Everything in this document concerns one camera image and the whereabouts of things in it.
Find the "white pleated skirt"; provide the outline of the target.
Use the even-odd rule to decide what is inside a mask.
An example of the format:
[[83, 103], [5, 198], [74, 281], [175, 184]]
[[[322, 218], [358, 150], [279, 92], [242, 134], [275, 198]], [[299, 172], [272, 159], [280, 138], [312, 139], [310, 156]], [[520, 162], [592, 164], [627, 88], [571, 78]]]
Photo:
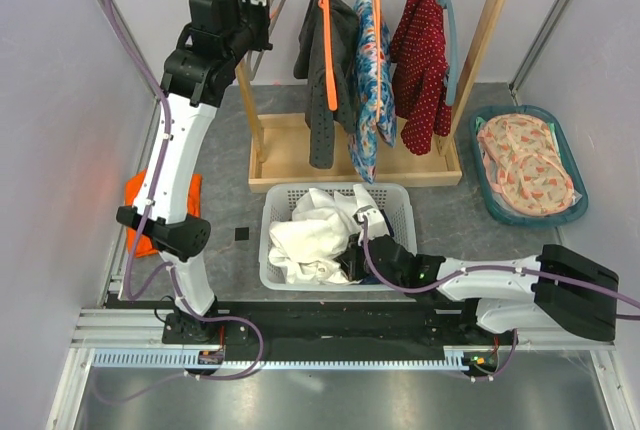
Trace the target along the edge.
[[362, 226], [354, 214], [367, 205], [377, 207], [365, 190], [358, 191], [351, 201], [340, 194], [331, 197], [317, 188], [310, 189], [296, 205], [290, 221], [270, 226], [274, 248], [269, 252], [269, 261], [285, 269], [290, 283], [308, 280], [350, 284], [338, 258], [351, 235], [358, 234], [359, 244], [362, 243]]

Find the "black dotted garment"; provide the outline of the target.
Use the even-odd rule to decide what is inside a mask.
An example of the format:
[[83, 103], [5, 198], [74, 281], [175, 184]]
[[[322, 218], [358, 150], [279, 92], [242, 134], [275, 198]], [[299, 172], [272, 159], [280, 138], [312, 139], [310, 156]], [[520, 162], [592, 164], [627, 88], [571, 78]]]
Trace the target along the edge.
[[357, 127], [358, 105], [352, 73], [358, 43], [359, 18], [343, 0], [329, 0], [330, 36], [337, 109], [329, 108], [324, 22], [320, 0], [310, 0], [298, 35], [299, 53], [293, 75], [307, 81], [305, 122], [310, 130], [309, 163], [325, 170], [334, 163], [335, 126], [348, 134]]

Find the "orange hanger of black garment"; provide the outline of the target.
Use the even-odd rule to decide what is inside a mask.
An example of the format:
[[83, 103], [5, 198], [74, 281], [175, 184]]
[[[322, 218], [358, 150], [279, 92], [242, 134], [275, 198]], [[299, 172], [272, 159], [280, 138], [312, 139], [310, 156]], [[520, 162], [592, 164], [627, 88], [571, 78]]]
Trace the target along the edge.
[[325, 62], [325, 86], [327, 104], [330, 111], [338, 108], [337, 87], [333, 69], [332, 36], [331, 36], [331, 5], [330, 0], [319, 0], [323, 18], [323, 42]]

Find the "blue denim skirt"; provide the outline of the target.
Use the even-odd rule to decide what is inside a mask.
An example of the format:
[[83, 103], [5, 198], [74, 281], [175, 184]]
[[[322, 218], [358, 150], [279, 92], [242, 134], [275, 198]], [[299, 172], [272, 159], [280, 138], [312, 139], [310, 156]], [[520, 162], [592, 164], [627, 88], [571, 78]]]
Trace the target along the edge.
[[365, 278], [359, 280], [357, 282], [357, 285], [391, 288], [392, 286], [394, 286], [394, 283], [384, 283], [381, 282], [375, 275], [368, 275]]

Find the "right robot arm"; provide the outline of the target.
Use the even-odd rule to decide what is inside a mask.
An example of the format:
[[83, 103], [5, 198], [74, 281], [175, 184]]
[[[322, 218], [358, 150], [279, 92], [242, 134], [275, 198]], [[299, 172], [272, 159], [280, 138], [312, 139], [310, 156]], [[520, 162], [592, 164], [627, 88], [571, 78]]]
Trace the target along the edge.
[[473, 262], [413, 254], [390, 236], [351, 237], [338, 262], [351, 281], [380, 283], [433, 309], [461, 304], [457, 327], [469, 343], [547, 328], [615, 338], [618, 275], [558, 244], [521, 259]]

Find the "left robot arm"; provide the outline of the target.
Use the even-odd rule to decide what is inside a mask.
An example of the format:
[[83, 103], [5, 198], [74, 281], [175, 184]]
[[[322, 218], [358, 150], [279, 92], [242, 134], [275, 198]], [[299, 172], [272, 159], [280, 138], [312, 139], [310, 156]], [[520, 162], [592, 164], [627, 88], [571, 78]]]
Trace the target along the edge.
[[133, 202], [116, 220], [147, 238], [173, 288], [163, 340], [209, 343], [219, 334], [217, 298], [203, 251], [210, 223], [190, 212], [189, 192], [203, 139], [249, 51], [269, 50], [270, 0], [188, 0], [190, 20], [164, 63], [157, 88], [163, 107], [151, 161]]

